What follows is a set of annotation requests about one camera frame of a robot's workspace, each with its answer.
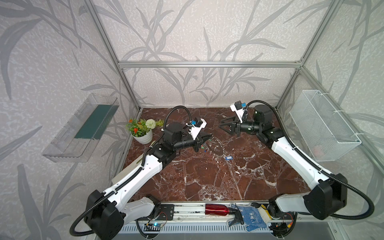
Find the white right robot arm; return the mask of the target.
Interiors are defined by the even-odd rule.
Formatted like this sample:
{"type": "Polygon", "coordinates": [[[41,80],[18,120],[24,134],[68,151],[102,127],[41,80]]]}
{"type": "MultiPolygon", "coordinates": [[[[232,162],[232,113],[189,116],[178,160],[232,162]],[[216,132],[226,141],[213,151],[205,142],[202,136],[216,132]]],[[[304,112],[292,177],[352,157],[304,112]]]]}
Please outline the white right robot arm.
{"type": "Polygon", "coordinates": [[[269,199],[267,210],[277,219],[283,213],[311,215],[318,220],[334,217],[362,220],[375,211],[374,202],[362,191],[348,184],[342,174],[333,174],[302,152],[289,138],[276,109],[268,103],[254,100],[248,104],[237,101],[230,106],[235,116],[221,120],[220,129],[230,135],[241,133],[256,136],[259,141],[283,158],[306,182],[310,192],[281,194],[269,199]],[[347,205],[348,190],[362,197],[367,210],[359,215],[345,216],[337,212],[347,205]]]}

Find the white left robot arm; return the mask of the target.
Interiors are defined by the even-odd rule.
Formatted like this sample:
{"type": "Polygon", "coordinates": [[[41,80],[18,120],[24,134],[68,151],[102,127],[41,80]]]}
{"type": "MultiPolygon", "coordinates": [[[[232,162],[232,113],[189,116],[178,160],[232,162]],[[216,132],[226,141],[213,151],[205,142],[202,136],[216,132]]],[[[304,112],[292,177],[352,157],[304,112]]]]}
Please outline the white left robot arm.
{"type": "Polygon", "coordinates": [[[71,236],[95,234],[101,240],[111,240],[124,225],[152,214],[156,205],[154,200],[144,197],[131,202],[132,196],[169,165],[176,158],[177,151],[193,148],[198,152],[212,137],[212,134],[202,131],[207,122],[202,118],[192,118],[185,106],[176,106],[169,113],[178,109],[187,112],[188,121],[183,124],[164,120],[162,135],[144,151],[141,163],[105,191],[95,190],[89,195],[86,210],[70,227],[71,236]]]}

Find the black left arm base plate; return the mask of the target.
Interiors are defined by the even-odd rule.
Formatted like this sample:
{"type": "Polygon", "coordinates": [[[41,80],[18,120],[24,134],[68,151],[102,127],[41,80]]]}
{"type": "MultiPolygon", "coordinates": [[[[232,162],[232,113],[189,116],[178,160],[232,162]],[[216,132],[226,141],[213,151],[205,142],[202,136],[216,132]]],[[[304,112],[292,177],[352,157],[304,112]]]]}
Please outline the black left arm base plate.
{"type": "Polygon", "coordinates": [[[175,205],[157,204],[155,205],[150,218],[156,221],[171,221],[174,218],[175,205]]]}

